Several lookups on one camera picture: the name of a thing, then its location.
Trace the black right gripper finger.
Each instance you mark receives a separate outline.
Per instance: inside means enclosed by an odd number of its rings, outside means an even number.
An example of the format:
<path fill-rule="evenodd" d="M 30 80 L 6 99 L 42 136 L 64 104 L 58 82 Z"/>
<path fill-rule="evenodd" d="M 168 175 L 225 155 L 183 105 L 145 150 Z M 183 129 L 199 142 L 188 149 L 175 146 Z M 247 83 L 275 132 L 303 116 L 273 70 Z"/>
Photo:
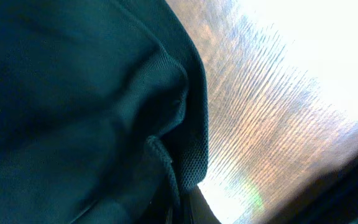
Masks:
<path fill-rule="evenodd" d="M 350 223 L 358 219 L 358 140 L 326 151 L 322 168 L 261 223 Z"/>

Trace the black polo shirt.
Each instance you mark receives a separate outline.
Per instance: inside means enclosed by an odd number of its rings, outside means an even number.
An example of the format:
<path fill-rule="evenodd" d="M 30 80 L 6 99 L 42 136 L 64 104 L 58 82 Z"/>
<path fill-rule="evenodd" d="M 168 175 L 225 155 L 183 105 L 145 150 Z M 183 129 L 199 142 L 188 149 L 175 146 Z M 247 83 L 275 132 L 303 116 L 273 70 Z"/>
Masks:
<path fill-rule="evenodd" d="M 0 0 L 0 223 L 194 223 L 206 75 L 165 1 Z"/>

